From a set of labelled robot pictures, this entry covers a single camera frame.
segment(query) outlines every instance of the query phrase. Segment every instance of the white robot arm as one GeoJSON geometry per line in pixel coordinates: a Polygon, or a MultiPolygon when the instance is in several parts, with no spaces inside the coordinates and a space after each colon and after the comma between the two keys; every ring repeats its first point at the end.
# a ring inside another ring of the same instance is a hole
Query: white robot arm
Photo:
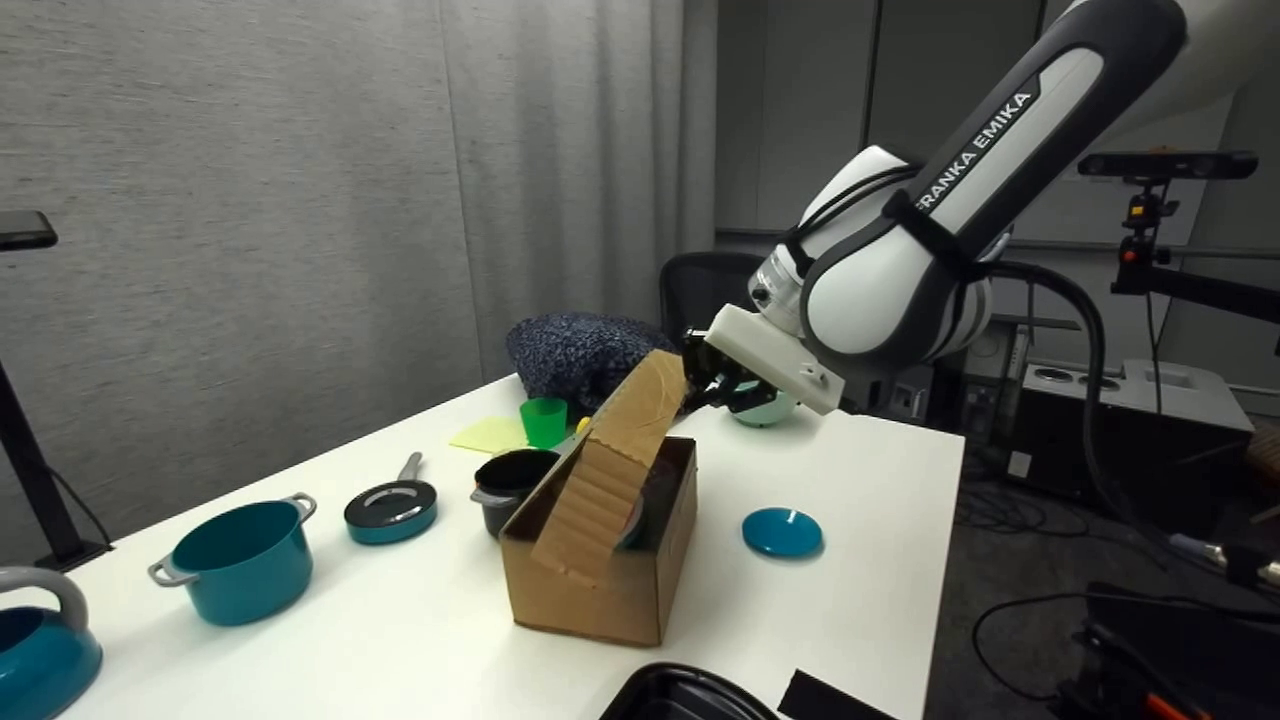
{"type": "Polygon", "coordinates": [[[1219,10],[1278,19],[1264,4],[1070,4],[932,165],[909,170],[884,149],[851,155],[754,278],[755,314],[728,304],[702,342],[736,376],[818,413],[843,394],[819,355],[916,366],[966,349],[992,318],[983,263],[999,255],[1010,224],[1177,65],[1195,42],[1191,23],[1214,42],[1219,10]]]}

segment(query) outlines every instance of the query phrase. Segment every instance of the floor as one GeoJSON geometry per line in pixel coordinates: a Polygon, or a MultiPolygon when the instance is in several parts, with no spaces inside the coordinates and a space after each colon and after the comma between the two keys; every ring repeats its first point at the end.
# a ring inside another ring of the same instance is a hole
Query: floor
{"type": "MultiPolygon", "coordinates": [[[[1159,562],[1120,523],[1075,503],[1055,503],[1003,483],[966,483],[954,569],[940,607],[929,718],[1049,718],[1049,708],[999,687],[977,662],[971,620],[1003,602],[1081,594],[1109,582],[1137,594],[1201,595],[1231,607],[1278,607],[1190,563],[1159,562]]],[[[1075,678],[1074,633],[1084,620],[1081,602],[1018,607],[983,630],[983,654],[1024,692],[1053,692],[1075,678]]]]}

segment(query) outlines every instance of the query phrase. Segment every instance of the black chair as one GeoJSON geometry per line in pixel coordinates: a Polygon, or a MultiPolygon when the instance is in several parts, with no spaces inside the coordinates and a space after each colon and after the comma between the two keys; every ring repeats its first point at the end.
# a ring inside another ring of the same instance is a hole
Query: black chair
{"type": "Polygon", "coordinates": [[[763,251],[685,251],[662,273],[666,334],[680,346],[690,327],[709,327],[723,304],[747,300],[747,281],[763,251]]]}

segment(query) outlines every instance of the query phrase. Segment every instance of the green object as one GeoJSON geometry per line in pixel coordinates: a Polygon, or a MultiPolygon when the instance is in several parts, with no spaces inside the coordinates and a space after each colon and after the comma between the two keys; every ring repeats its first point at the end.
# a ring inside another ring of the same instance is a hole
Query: green object
{"type": "Polygon", "coordinates": [[[532,396],[519,406],[519,424],[532,450],[555,450],[570,436],[570,402],[532,396]]]}

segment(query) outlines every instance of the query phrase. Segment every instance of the open cardboard box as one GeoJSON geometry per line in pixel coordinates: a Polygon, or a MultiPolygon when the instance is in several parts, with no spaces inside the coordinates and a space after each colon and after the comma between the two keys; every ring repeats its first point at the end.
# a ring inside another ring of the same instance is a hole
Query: open cardboard box
{"type": "Polygon", "coordinates": [[[500,537],[515,623],[666,645],[697,519],[697,444],[666,436],[680,406],[680,355],[654,351],[515,509],[500,537]]]}

